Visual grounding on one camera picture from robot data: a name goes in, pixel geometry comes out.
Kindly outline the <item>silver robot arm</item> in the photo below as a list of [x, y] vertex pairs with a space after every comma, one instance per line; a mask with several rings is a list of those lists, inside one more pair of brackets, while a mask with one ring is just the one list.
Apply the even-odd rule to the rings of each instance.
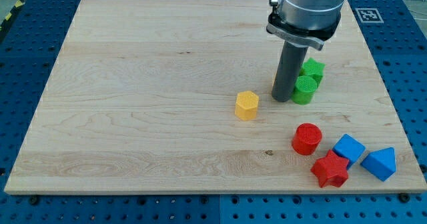
[[322, 50], [340, 22], [344, 0], [269, 0], [266, 30], [297, 47]]

